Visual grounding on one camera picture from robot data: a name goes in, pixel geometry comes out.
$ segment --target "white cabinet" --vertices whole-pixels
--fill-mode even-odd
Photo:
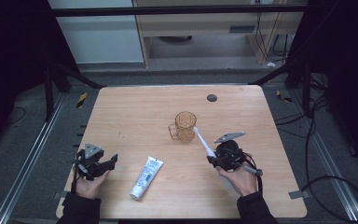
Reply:
[[[48,2],[52,8],[132,7],[131,0]],[[134,16],[61,17],[57,21],[79,65],[144,63]]]

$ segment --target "metal bar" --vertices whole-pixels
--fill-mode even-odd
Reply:
[[[293,98],[297,108],[302,111],[300,96],[298,96],[296,91],[289,91],[291,95],[294,96]],[[310,120],[307,118],[304,118],[304,120],[307,126],[310,128]],[[339,171],[336,163],[328,152],[328,149],[324,144],[322,137],[319,135],[318,130],[315,130],[312,139],[313,143],[315,144],[316,151],[318,152],[319,158],[321,159],[327,174],[343,178],[342,173]],[[353,193],[351,192],[351,188],[348,186],[348,184],[337,180],[332,180],[332,184],[336,190],[338,198],[341,200],[341,203],[344,206],[345,211],[347,212],[348,217],[351,220],[358,220],[358,202],[354,197]]]
[[[88,16],[129,16],[160,14],[205,14],[205,13],[256,13],[256,12],[303,12],[322,6],[307,4],[290,5],[231,5],[231,6],[177,6],[177,7],[103,7],[103,8],[63,8],[52,10],[25,11],[30,14],[49,14],[55,17]]]
[[[27,180],[34,169],[34,165],[36,164],[37,158],[39,157],[40,152],[45,145],[48,136],[51,132],[52,127],[61,111],[62,103],[64,100],[65,94],[60,93],[57,103],[56,103],[56,110],[51,116],[51,119],[45,121],[45,124],[42,127],[39,135],[37,136],[33,147],[31,148],[30,153],[28,154],[25,163],[22,165],[19,174],[16,177],[13,185],[11,186],[10,191],[8,192],[6,198],[2,202],[0,206],[0,224],[6,224],[11,212],[13,211],[14,206],[17,203],[17,200],[20,198],[22,190],[27,183]]]

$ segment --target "cable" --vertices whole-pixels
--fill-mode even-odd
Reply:
[[[302,135],[299,135],[299,134],[296,134],[296,133],[291,133],[289,131],[286,131],[285,129],[280,129],[280,128],[277,128],[279,131],[282,131],[282,132],[285,132],[285,133],[289,133],[291,135],[294,135],[296,137],[300,137],[300,138],[307,138],[307,136],[302,136]]]
[[[310,42],[310,40],[319,32],[319,30],[322,28],[322,26],[327,21],[327,19],[330,18],[330,16],[333,14],[333,11],[336,9],[336,7],[338,5],[338,2],[339,2],[339,0],[336,0],[335,4],[331,8],[331,10],[328,12],[328,14],[318,24],[318,26],[313,30],[313,32],[310,35],[308,35],[308,37],[304,41],[304,43],[299,48],[297,48],[297,50],[295,52],[293,52],[293,54],[290,55],[290,58],[294,58],[303,48],[305,48],[305,46],[307,46],[307,43]]]
[[[25,113],[26,113],[26,111],[25,111],[25,109],[24,109],[24,108],[19,107],[19,106],[16,106],[16,107],[14,107],[14,109],[20,109],[20,110],[22,110],[22,112],[23,112],[23,113],[22,113],[21,117],[20,117],[19,119],[14,120],[14,121],[11,121],[11,122],[8,122],[8,123],[5,123],[5,125],[14,124],[14,123],[16,123],[16,122],[20,121],[22,118],[24,118]]]
[[[255,2],[258,5],[261,5],[260,0],[255,0]],[[257,44],[258,48],[261,50],[261,53],[263,54],[264,59],[266,59],[269,63],[276,63],[276,62],[282,61],[282,59],[275,60],[275,59],[272,59],[272,58],[269,57],[269,53],[267,52],[266,44],[265,44],[264,39],[263,39],[263,35],[261,34],[260,21],[261,21],[261,13],[257,12],[257,26],[256,26],[256,30],[255,30],[255,43]],[[275,19],[275,22],[274,22],[274,25],[273,25],[272,29],[275,28],[275,26],[277,24],[277,21],[278,21],[278,16]],[[260,46],[260,44],[258,42],[258,39],[257,39],[258,34],[260,34],[261,42],[263,44],[264,49],[261,48],[261,46]]]
[[[310,190],[310,194],[312,195],[313,199],[316,201],[317,204],[319,204],[327,213],[329,213],[330,215],[332,215],[333,217],[336,217],[337,219],[341,220],[341,221],[345,221],[345,222],[349,222],[349,223],[358,223],[358,220],[350,220],[348,218],[345,217],[341,217],[340,215],[334,213],[333,211],[331,211],[330,209],[328,209],[319,199],[318,197],[315,195],[315,193],[313,192],[312,189],[312,184],[322,180],[322,179],[337,179],[340,181],[344,181],[347,184],[349,184],[353,189],[355,189],[358,192],[358,188],[356,188],[356,186],[354,186],[354,184],[352,184],[352,182],[350,182],[349,180],[346,180],[344,178],[338,177],[338,176],[333,176],[333,175],[323,175],[320,176],[318,178],[315,178],[313,180],[310,180],[310,170],[309,170],[309,144],[310,144],[310,137],[312,136],[313,133],[313,129],[316,129],[315,126],[315,119],[314,119],[314,112],[316,111],[316,108],[318,108],[318,105],[321,104],[323,101],[325,100],[324,96],[321,96],[320,98],[318,98],[312,109],[311,109],[311,122],[310,122],[310,129],[307,135],[307,139],[306,139],[306,146],[305,146],[305,169],[306,169],[306,178],[307,178],[307,184],[301,189],[301,191],[304,191],[305,189],[309,189]]]

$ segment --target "wooden table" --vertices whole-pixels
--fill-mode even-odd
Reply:
[[[216,102],[207,96],[215,94]],[[275,217],[304,217],[298,190],[266,98],[258,86],[114,87],[100,91],[84,134],[102,147],[107,161],[118,154],[116,169],[100,191],[102,218],[237,218],[239,194],[228,190],[208,163],[200,140],[172,140],[168,125],[182,111],[197,116],[197,127],[207,144],[225,133],[245,131],[235,141],[251,153],[262,169],[264,197]],[[164,161],[141,201],[130,191],[148,156]],[[70,189],[69,174],[65,190]],[[57,216],[62,215],[61,203]]]

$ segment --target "aluminum rail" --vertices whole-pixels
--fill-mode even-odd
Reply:
[[[55,17],[129,16],[161,14],[207,14],[207,13],[257,13],[257,12],[303,12],[323,8],[307,4],[290,5],[222,5],[222,6],[177,6],[177,7],[98,7],[63,8],[52,10],[24,11],[32,15],[53,15]]]
[[[55,112],[52,114],[50,120],[46,121],[43,125],[42,130],[37,136],[34,145],[31,148],[30,153],[28,154],[27,159],[25,160],[24,164],[21,167],[21,170],[19,171],[19,174],[16,177],[16,180],[11,186],[11,189],[8,192],[6,198],[2,202],[0,206],[0,224],[5,224],[8,222],[11,212],[13,211],[17,200],[20,198],[22,190],[24,189],[31,172],[34,169],[34,165],[37,162],[40,152],[42,151],[43,146],[48,139],[48,136],[54,126],[58,115],[60,114],[64,99],[65,94],[60,93],[55,106]]]

